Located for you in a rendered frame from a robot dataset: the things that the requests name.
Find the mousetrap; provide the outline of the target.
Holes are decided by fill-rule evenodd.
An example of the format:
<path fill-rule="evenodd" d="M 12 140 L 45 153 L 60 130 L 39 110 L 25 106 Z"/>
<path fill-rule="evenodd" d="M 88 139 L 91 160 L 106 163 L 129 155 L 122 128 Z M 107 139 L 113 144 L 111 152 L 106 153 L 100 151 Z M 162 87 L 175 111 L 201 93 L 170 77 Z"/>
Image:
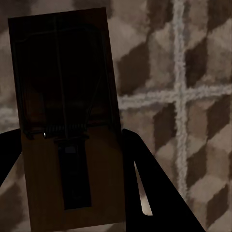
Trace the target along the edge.
<path fill-rule="evenodd" d="M 106 7 L 8 26 L 31 232 L 126 222 Z"/>

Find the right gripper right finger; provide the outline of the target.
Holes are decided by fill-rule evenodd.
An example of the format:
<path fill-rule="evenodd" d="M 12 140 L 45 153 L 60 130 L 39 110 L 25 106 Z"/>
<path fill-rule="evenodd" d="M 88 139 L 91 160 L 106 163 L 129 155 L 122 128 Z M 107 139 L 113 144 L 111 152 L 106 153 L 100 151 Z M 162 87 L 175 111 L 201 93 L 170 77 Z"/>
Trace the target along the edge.
<path fill-rule="evenodd" d="M 205 232 L 140 135 L 122 132 L 126 232 Z M 151 216 L 142 211 L 134 162 Z"/>

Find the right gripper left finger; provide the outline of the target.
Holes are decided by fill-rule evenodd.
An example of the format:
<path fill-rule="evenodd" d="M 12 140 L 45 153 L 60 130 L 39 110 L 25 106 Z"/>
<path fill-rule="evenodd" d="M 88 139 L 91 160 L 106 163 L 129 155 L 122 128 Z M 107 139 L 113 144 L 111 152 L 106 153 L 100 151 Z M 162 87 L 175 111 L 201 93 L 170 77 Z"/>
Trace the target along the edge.
<path fill-rule="evenodd" d="M 21 129 L 0 134 L 0 187 L 21 152 Z"/>

